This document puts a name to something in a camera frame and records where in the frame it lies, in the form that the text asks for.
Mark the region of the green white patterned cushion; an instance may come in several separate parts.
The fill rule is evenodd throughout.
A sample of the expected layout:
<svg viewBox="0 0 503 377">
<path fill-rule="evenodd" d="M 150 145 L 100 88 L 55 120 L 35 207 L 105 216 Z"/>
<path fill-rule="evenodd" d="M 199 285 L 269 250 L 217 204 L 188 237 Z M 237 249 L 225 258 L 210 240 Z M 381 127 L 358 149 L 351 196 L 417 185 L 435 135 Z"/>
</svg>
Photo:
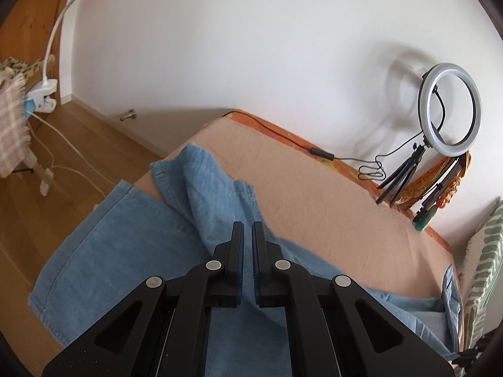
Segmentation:
<svg viewBox="0 0 503 377">
<path fill-rule="evenodd" d="M 464 348 L 484 334 L 487 308 L 502 268 L 502 199 L 469 240 L 460 275 Z"/>
</svg>

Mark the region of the orange floral scarf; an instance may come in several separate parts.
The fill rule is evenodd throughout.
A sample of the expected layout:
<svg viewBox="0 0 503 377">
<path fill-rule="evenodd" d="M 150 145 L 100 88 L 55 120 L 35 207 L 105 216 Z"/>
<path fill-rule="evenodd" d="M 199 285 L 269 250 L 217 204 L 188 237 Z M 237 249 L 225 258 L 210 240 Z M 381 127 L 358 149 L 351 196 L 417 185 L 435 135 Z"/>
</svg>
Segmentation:
<svg viewBox="0 0 503 377">
<path fill-rule="evenodd" d="M 395 202 L 399 209 L 405 211 L 410 209 L 415 203 L 425 200 L 429 192 L 428 190 L 434 185 L 436 179 L 440 177 L 440 170 L 442 167 L 446 167 L 448 160 L 453 157 L 445 157 L 433 168 L 430 168 L 425 174 L 421 175 L 417 180 L 415 180 L 411 185 L 408 185 L 404 192 L 401 194 L 400 198 Z"/>
</svg>

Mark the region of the metal door stopper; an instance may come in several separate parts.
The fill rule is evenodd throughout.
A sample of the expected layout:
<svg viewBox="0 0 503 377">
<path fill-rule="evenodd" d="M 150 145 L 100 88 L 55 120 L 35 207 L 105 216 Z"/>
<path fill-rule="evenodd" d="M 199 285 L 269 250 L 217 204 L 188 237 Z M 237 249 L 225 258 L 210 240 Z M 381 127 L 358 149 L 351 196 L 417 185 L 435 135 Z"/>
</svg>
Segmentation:
<svg viewBox="0 0 503 377">
<path fill-rule="evenodd" d="M 128 110 L 128 112 L 122 114 L 119 117 L 119 121 L 123 122 L 123 121 L 129 120 L 129 119 L 136 119 L 136 117 L 137 117 L 137 113 L 136 113 L 135 109 L 130 109 L 130 110 Z"/>
</svg>

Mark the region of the checked cloth on chair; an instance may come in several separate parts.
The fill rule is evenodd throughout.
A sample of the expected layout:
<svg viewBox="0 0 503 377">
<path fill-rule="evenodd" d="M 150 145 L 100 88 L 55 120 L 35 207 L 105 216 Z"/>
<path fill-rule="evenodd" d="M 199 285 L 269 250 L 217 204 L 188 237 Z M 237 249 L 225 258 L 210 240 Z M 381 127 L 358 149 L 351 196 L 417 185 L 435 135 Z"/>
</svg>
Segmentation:
<svg viewBox="0 0 503 377">
<path fill-rule="evenodd" d="M 42 79 L 43 58 L 28 63 L 1 61 L 1 177 L 6 178 L 28 157 L 31 136 L 25 114 L 25 85 Z"/>
</svg>

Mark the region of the grey folded tripod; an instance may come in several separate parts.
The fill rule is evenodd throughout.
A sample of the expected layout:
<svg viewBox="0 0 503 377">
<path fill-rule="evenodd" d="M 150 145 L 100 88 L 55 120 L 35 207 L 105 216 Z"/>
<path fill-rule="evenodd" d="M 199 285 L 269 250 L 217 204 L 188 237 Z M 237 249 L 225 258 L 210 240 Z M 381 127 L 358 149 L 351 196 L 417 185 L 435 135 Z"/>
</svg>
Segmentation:
<svg viewBox="0 0 503 377">
<path fill-rule="evenodd" d="M 447 166 L 440 170 L 440 177 L 428 190 L 428 197 L 421 202 L 421 206 L 413 218 L 413 226 L 417 231 L 423 231 L 438 209 L 443 209 L 450 203 L 458 191 L 460 181 L 466 174 L 471 156 L 468 152 L 448 160 Z"/>
</svg>

